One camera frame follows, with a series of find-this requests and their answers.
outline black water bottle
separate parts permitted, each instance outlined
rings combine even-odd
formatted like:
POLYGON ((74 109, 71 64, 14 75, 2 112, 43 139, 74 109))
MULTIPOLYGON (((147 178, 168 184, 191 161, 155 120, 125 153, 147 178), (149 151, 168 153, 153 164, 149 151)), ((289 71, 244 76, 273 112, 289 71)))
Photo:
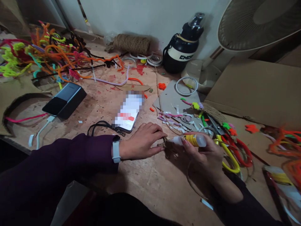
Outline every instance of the black water bottle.
POLYGON ((198 40, 204 31, 204 17, 205 14, 196 13, 188 23, 183 25, 181 34, 175 34, 164 48, 162 64, 168 73, 182 72, 193 57, 198 48, 198 40))

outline black strap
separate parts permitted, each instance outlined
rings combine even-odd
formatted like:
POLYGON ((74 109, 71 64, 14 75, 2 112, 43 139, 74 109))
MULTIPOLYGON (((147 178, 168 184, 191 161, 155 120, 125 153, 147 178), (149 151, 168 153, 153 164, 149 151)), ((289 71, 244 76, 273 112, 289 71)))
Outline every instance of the black strap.
POLYGON ((118 129, 118 128, 112 128, 112 125, 110 125, 108 122, 106 121, 99 121, 96 124, 93 124, 92 126, 89 127, 88 132, 87 132, 87 136, 89 136, 89 131, 90 129, 93 127, 92 129, 92 134, 91 136, 94 136, 94 130, 97 126, 104 126, 104 127, 109 127, 110 129, 116 131, 118 134, 120 134, 121 136, 125 136, 125 132, 123 132, 122 130, 118 129))
POLYGON ((171 38, 171 40, 169 41, 169 43, 168 43, 168 45, 164 48, 164 50, 163 50, 163 59, 162 59, 162 63, 163 63, 163 61, 164 61, 164 56, 165 56, 165 54, 167 53, 167 51, 172 47, 172 45, 176 42, 176 35, 177 34, 174 34, 173 35, 173 37, 171 38))

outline fingernail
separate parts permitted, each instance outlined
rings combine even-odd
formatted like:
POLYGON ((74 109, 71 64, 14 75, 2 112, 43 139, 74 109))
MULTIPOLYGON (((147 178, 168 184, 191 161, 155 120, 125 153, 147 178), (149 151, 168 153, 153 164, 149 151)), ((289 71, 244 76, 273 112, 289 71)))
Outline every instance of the fingernail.
POLYGON ((184 138, 181 137, 181 141, 182 141, 182 144, 186 145, 187 144, 187 140, 185 140, 184 138))

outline glue bottle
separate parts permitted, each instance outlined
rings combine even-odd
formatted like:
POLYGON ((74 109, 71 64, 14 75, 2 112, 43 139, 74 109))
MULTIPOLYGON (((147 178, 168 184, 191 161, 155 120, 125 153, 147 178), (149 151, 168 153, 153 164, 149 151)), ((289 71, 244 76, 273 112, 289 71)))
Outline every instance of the glue bottle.
POLYGON ((188 142, 190 142, 195 147, 203 148, 206 147, 207 145, 205 137, 202 134, 189 134, 189 135, 178 136, 168 141, 183 146, 181 137, 187 140, 188 142))

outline phone lanyard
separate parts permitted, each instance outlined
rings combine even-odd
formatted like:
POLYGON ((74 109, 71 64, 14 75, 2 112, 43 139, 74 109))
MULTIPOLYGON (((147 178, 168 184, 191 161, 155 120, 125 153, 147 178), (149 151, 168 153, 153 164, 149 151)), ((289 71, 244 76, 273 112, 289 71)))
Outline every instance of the phone lanyard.
POLYGON ((110 129, 116 131, 116 132, 117 132, 118 134, 120 134, 121 136, 123 136, 123 137, 125 136, 125 132, 123 132, 122 130, 120 130, 120 129, 118 129, 118 128, 113 128, 112 125, 110 125, 110 124, 109 124, 108 122, 106 122, 106 121, 99 121, 99 122, 93 124, 92 126, 90 126, 89 129, 88 129, 88 132, 87 132, 87 136, 89 136, 89 131, 90 131, 90 129, 93 127, 93 129, 92 129, 92 134, 91 134, 91 136, 93 137, 93 136, 94 136, 94 130, 95 130, 95 128, 96 128, 97 126, 108 127, 108 128, 110 128, 110 129))

